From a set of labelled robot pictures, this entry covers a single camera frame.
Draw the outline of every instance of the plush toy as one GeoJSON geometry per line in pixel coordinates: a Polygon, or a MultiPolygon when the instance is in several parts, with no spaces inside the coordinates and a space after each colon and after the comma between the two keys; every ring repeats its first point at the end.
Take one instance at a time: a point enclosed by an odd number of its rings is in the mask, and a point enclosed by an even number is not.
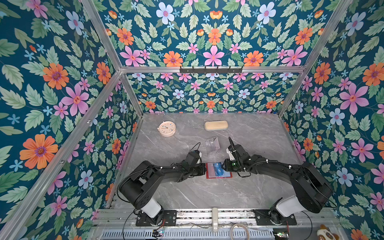
{"type": "Polygon", "coordinates": [[[331,233],[329,228],[327,228],[324,224],[322,224],[320,229],[317,231],[317,236],[318,240],[339,240],[339,236],[331,233]]]}

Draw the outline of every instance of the floral wall panel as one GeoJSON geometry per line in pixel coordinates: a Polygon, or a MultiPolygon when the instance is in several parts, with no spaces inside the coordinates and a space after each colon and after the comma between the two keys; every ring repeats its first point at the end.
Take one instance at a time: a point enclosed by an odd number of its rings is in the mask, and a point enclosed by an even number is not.
{"type": "Polygon", "coordinates": [[[113,197],[110,194],[116,172],[136,126],[137,114],[118,84],[50,185],[20,238],[87,239],[98,209],[113,197]]]}
{"type": "Polygon", "coordinates": [[[382,239],[383,2],[348,9],[284,116],[298,152],[335,190],[330,205],[351,238],[382,239]]]}
{"type": "Polygon", "coordinates": [[[133,73],[130,83],[144,112],[274,113],[295,82],[293,73],[133,73]]]}
{"type": "Polygon", "coordinates": [[[0,29],[3,227],[113,69],[78,1],[2,1],[0,29]]]}
{"type": "Polygon", "coordinates": [[[296,66],[308,58],[337,3],[116,0],[96,7],[126,66],[296,66]]]}

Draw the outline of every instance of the orange flower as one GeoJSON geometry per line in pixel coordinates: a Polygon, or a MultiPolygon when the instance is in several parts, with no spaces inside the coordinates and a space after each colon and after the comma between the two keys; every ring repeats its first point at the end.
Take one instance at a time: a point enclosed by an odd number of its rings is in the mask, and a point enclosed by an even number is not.
{"type": "Polygon", "coordinates": [[[167,64],[167,67],[181,67],[181,63],[183,59],[180,58],[179,53],[175,53],[174,51],[169,51],[164,55],[165,59],[163,59],[164,63],[167,64]]]}
{"type": "Polygon", "coordinates": [[[83,225],[83,222],[84,222],[84,219],[83,219],[83,218],[80,219],[80,220],[77,222],[76,227],[77,227],[77,228],[81,228],[81,226],[83,225]]]}
{"type": "Polygon", "coordinates": [[[111,78],[111,73],[109,72],[109,67],[105,65],[104,62],[98,63],[96,68],[96,73],[99,75],[100,82],[103,82],[103,84],[107,84],[109,82],[109,79],[111,78]]]}
{"type": "Polygon", "coordinates": [[[260,66],[260,63],[264,61],[264,58],[262,58],[264,55],[263,53],[259,53],[259,51],[254,51],[252,53],[248,53],[247,57],[244,58],[244,66],[246,67],[255,67],[260,66]]]}
{"type": "Polygon", "coordinates": [[[112,188],[113,188],[113,183],[111,183],[109,185],[109,188],[107,188],[107,191],[106,191],[107,195],[105,195],[105,201],[108,201],[109,195],[111,194],[111,191],[112,191],[112,188]]]}
{"type": "Polygon", "coordinates": [[[125,28],[118,29],[117,36],[119,38],[119,41],[124,43],[125,45],[132,45],[135,39],[132,36],[132,33],[130,31],[127,31],[125,28]]]}
{"type": "Polygon", "coordinates": [[[114,11],[109,11],[108,13],[109,13],[109,15],[111,16],[111,18],[113,18],[113,19],[118,18],[118,15],[117,15],[116,12],[114,12],[114,11]]]}
{"type": "Polygon", "coordinates": [[[331,69],[329,68],[331,65],[329,63],[322,63],[317,67],[316,72],[314,73],[315,82],[317,84],[323,84],[329,78],[328,74],[331,74],[331,69]]]}
{"type": "Polygon", "coordinates": [[[49,68],[45,67],[43,72],[45,73],[43,75],[44,81],[48,82],[48,86],[51,88],[56,87],[57,90],[60,90],[67,86],[67,83],[70,81],[67,77],[67,70],[63,69],[63,66],[60,64],[50,63],[49,68]]]}
{"type": "Polygon", "coordinates": [[[211,16],[212,19],[219,19],[223,16],[223,12],[222,11],[211,11],[209,13],[209,15],[211,16]]]}
{"type": "Polygon", "coordinates": [[[233,30],[228,28],[227,31],[225,32],[225,34],[227,36],[232,36],[233,35],[233,30]]]}
{"type": "Polygon", "coordinates": [[[212,43],[212,45],[216,45],[220,42],[221,33],[219,33],[217,28],[214,28],[211,30],[211,32],[208,34],[208,41],[212,43]]]}
{"type": "Polygon", "coordinates": [[[197,35],[203,36],[204,35],[204,30],[200,29],[197,31],[197,35]]]}
{"type": "Polygon", "coordinates": [[[384,63],[378,63],[377,65],[374,63],[369,66],[369,69],[365,69],[364,77],[362,78],[363,82],[367,82],[367,86],[377,86],[380,84],[380,80],[384,81],[384,63]]]}
{"type": "Polygon", "coordinates": [[[321,17],[321,15],[323,15],[323,10],[319,10],[319,11],[317,11],[315,14],[314,14],[314,18],[319,18],[319,17],[321,17]]]}
{"type": "Polygon", "coordinates": [[[311,151],[313,149],[313,142],[312,142],[312,140],[309,139],[309,138],[306,138],[304,140],[303,147],[305,148],[305,150],[311,151]]]}
{"type": "Polygon", "coordinates": [[[136,127],[137,127],[137,122],[135,122],[135,123],[133,124],[133,127],[132,127],[132,131],[133,131],[133,132],[135,132],[136,127]]]}
{"type": "Polygon", "coordinates": [[[304,28],[302,31],[300,31],[295,40],[296,44],[303,45],[304,43],[308,42],[310,40],[310,37],[312,37],[313,32],[312,28],[304,28]]]}
{"type": "Polygon", "coordinates": [[[214,101],[209,101],[207,103],[207,107],[210,108],[210,109],[214,108],[215,107],[215,102],[214,101]]]}
{"type": "Polygon", "coordinates": [[[363,235],[359,229],[352,229],[351,238],[353,240],[368,240],[368,237],[363,235]]]}
{"type": "Polygon", "coordinates": [[[36,134],[35,140],[28,138],[23,147],[27,148],[20,151],[20,160],[27,160],[24,165],[32,169],[37,164],[37,169],[47,167],[47,161],[51,162],[55,152],[58,150],[57,144],[54,144],[55,139],[48,136],[45,139],[44,134],[36,134]]]}
{"type": "Polygon", "coordinates": [[[34,46],[29,45],[29,48],[31,49],[32,52],[37,53],[36,48],[34,46]]]}
{"type": "Polygon", "coordinates": [[[156,108],[156,104],[154,102],[151,102],[151,101],[147,101],[145,103],[145,106],[149,109],[155,109],[156,108]]]}
{"type": "Polygon", "coordinates": [[[377,149],[382,150],[380,152],[380,156],[384,159],[384,142],[378,142],[377,143],[377,149]]]}
{"type": "Polygon", "coordinates": [[[266,104],[266,107],[267,107],[267,108],[274,108],[274,107],[276,107],[276,105],[277,105],[277,102],[274,101],[274,100],[272,100],[272,101],[270,101],[270,102],[268,102],[268,103],[266,104]]]}
{"type": "Polygon", "coordinates": [[[287,131],[289,132],[289,125],[288,125],[288,123],[284,122],[284,126],[287,129],[287,131]]]}
{"type": "Polygon", "coordinates": [[[115,141],[113,141],[113,144],[112,144],[112,152],[114,154],[119,153],[120,147],[121,147],[121,141],[120,141],[120,139],[116,138],[115,141]]]}

